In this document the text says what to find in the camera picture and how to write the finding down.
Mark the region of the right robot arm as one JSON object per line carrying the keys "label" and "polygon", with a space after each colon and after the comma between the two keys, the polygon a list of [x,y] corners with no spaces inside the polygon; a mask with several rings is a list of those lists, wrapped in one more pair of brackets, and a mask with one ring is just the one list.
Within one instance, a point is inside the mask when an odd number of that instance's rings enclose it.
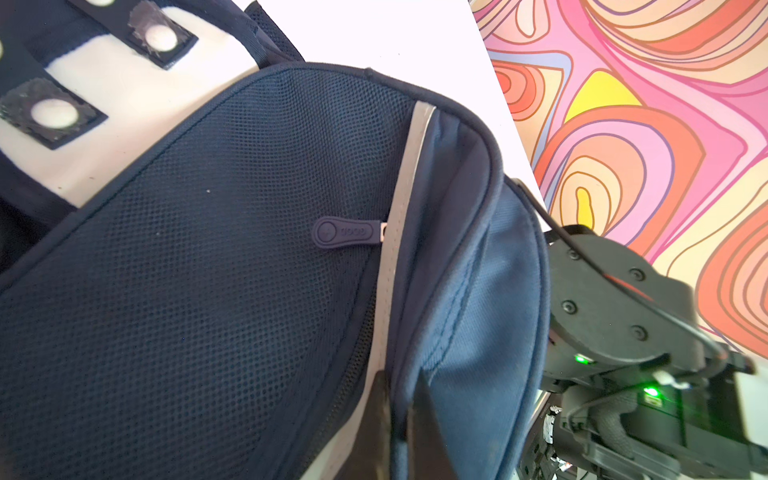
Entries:
{"label": "right robot arm", "polygon": [[692,289],[629,248],[551,224],[550,332],[519,479],[759,479],[755,363],[696,325]]}

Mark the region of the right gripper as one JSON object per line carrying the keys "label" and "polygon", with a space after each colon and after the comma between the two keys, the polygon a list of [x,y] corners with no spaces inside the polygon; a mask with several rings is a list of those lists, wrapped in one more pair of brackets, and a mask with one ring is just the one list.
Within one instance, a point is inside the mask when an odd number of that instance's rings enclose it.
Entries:
{"label": "right gripper", "polygon": [[592,404],[577,388],[538,407],[518,465],[521,479],[764,479],[767,444],[749,433],[730,365],[706,389],[648,385],[634,400]]}

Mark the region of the navy blue backpack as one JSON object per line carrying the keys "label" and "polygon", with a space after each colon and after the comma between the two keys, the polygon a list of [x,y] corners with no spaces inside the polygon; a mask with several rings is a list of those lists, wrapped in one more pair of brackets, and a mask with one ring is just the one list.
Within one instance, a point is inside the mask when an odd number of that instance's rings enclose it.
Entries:
{"label": "navy blue backpack", "polygon": [[483,122],[306,62],[258,6],[1,5],[1,475],[336,479],[420,373],[458,479],[517,467],[549,266]]}

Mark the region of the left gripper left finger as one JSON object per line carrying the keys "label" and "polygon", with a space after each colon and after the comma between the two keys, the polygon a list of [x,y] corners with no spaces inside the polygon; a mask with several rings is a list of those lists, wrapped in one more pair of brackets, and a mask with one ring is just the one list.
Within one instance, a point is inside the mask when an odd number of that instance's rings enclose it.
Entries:
{"label": "left gripper left finger", "polygon": [[388,378],[385,371],[379,371],[373,378],[351,452],[336,479],[390,479],[391,414]]}

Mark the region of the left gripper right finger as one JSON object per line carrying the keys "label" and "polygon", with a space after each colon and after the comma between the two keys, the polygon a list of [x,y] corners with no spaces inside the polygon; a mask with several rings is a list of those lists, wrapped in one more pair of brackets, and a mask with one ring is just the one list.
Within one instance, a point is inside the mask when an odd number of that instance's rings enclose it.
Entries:
{"label": "left gripper right finger", "polygon": [[435,413],[429,385],[419,374],[407,413],[408,478],[457,480]]}

